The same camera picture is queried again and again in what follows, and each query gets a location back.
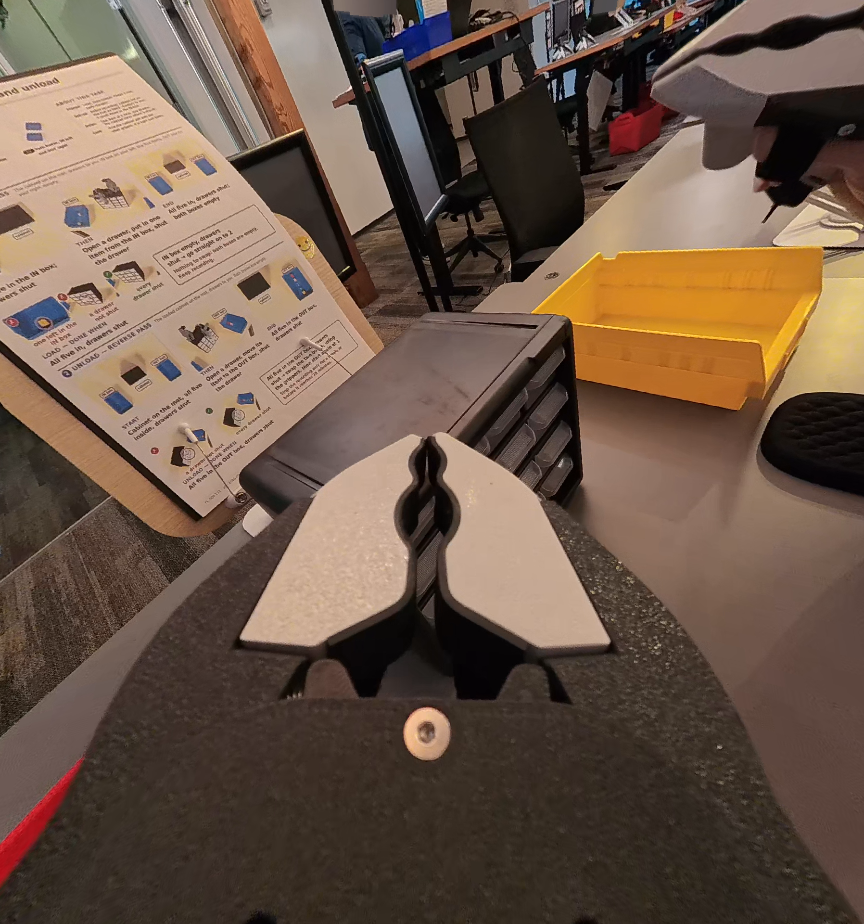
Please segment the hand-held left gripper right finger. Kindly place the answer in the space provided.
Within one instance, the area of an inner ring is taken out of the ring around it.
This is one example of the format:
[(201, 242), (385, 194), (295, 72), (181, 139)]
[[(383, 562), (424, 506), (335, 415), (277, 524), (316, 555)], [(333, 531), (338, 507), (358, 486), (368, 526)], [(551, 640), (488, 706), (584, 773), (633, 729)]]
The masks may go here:
[(607, 652), (610, 635), (538, 496), (448, 433), (428, 450), (441, 601), (536, 660)]

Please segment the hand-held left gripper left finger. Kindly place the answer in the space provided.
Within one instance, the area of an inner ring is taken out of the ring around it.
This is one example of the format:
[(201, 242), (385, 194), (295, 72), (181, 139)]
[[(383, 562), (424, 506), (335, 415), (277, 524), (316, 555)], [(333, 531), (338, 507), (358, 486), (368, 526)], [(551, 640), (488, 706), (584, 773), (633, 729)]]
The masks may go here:
[(314, 495), (239, 641), (321, 656), (415, 602), (410, 526), (423, 479), (415, 434), (332, 478)]

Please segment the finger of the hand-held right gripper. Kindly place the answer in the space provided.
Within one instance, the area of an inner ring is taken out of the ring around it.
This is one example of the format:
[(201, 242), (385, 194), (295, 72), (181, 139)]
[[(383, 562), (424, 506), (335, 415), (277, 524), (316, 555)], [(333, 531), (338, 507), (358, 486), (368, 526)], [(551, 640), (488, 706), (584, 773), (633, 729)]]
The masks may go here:
[(830, 141), (864, 141), (864, 22), (718, 22), (657, 69), (652, 97), (701, 120), (709, 170), (773, 128), (791, 135), (790, 171), (806, 171)]
[(864, 34), (864, 1), (747, 1), (687, 44), (678, 60), (789, 51), (849, 30)]

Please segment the yellow plastic bin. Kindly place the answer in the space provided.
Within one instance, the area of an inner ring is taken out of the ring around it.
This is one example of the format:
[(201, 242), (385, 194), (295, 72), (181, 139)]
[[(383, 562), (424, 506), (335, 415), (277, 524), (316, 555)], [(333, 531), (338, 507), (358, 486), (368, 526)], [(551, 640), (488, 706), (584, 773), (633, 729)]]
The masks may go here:
[(823, 263), (817, 247), (599, 253), (534, 313), (571, 321), (580, 380), (737, 411), (789, 362)]

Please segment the black drawer cabinet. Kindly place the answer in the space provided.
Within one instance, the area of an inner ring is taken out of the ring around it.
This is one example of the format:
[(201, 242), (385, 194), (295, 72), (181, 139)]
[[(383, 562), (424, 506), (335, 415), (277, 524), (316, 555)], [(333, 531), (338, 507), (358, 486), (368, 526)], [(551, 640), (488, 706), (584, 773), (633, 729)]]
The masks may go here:
[(461, 383), (476, 379), (473, 368), (507, 363), (526, 348), (541, 351), (560, 343), (572, 346), (570, 324), (550, 316), (428, 315), (247, 465), (241, 485), (258, 504), (279, 514), (292, 502), (312, 501), (321, 487), (358, 461), (405, 436), (422, 437), (423, 479), (415, 525), (410, 526), (415, 602), (376, 625), (386, 626), (419, 608), (430, 594), (440, 599), (437, 512), (442, 503), (428, 450), (435, 433), (420, 435), (418, 424), (428, 412), (441, 410)]

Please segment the red plastic bin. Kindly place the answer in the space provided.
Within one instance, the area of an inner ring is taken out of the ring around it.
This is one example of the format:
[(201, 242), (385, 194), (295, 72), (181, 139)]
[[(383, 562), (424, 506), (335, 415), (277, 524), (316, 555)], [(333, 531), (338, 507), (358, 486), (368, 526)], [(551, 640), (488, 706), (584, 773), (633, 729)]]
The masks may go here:
[(0, 842), (0, 887), (43, 834), (83, 764), (80, 758)]

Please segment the person's right hand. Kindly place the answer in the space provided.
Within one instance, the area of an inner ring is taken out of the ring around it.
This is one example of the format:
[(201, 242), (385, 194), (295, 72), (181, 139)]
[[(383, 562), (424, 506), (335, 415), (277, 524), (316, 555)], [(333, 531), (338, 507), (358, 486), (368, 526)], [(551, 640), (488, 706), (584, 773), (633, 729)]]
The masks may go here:
[(864, 141), (832, 141), (809, 169), (824, 181), (853, 215), (864, 220)]

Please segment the red storage crate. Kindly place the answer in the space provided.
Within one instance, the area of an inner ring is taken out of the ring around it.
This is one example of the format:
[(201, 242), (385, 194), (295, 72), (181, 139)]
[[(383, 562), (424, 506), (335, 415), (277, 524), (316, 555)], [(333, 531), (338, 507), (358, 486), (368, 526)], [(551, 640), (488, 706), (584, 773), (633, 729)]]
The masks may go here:
[(609, 154), (617, 157), (635, 154), (657, 140), (667, 107), (651, 99), (644, 100), (609, 124)]

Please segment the wooden office desk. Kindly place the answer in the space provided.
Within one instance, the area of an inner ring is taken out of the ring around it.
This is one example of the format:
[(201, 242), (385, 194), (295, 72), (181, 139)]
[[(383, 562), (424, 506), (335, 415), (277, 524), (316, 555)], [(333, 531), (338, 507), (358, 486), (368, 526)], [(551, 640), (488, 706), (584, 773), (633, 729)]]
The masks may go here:
[(545, 15), (549, 3), (522, 12), (505, 11), (478, 29), (461, 34), (452, 29), (469, 26), (470, 3), (449, 2), (448, 10), (403, 30), (383, 43), (383, 53), (399, 54), (413, 73), (417, 87), (437, 90), (460, 82), (480, 70), (489, 77), (494, 103), (505, 100), (503, 60), (516, 62), (523, 86), (534, 79), (534, 20)]
[(584, 50), (544, 65), (536, 70), (535, 75), (546, 79), (559, 78), (569, 71), (593, 64), (604, 56), (636, 51), (648, 42), (690, 27), (696, 20), (724, 8), (725, 4), (723, 1), (675, 2), (648, 13), (630, 26), (621, 26), (604, 33)]

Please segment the black office chair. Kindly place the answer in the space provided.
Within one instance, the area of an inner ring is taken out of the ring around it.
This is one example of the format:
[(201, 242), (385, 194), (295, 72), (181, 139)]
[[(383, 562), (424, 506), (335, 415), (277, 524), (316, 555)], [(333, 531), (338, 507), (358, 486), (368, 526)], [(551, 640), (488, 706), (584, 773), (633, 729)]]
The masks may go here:
[(585, 218), (583, 183), (545, 78), (463, 125), (506, 232), (510, 281), (521, 283)]

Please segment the black ribbed pad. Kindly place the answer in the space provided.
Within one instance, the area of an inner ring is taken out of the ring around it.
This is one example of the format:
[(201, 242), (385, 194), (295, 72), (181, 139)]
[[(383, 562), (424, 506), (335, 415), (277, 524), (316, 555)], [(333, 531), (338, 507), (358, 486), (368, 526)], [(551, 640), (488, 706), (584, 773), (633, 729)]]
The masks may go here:
[(766, 423), (760, 452), (788, 476), (864, 498), (864, 395), (810, 392), (787, 399)]

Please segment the blue box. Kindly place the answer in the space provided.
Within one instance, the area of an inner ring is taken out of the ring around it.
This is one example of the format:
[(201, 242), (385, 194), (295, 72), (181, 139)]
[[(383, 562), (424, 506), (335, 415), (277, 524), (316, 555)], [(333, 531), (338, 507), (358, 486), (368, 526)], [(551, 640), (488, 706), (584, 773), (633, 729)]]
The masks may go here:
[(449, 11), (404, 29), (399, 35), (385, 40), (383, 53), (400, 51), (407, 61), (412, 61), (452, 41)]

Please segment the printed instruction sheet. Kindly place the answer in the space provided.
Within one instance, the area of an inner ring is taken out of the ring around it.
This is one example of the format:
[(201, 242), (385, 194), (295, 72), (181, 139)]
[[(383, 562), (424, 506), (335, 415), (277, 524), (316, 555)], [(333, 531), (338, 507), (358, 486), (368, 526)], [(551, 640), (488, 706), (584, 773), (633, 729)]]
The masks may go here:
[(0, 77), (0, 353), (199, 520), (379, 351), (122, 59)]

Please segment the dark panel on stand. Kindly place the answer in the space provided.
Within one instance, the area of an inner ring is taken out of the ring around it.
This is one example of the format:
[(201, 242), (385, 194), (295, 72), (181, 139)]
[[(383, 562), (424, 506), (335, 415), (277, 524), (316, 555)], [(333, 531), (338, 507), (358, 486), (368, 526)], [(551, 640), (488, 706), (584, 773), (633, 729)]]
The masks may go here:
[(361, 70), (372, 144), (422, 294), (431, 310), (451, 312), (453, 285), (437, 227), (445, 184), (403, 51), (367, 59)]
[(356, 274), (343, 220), (303, 129), (231, 155), (228, 161), (272, 213), (304, 229), (343, 283)]

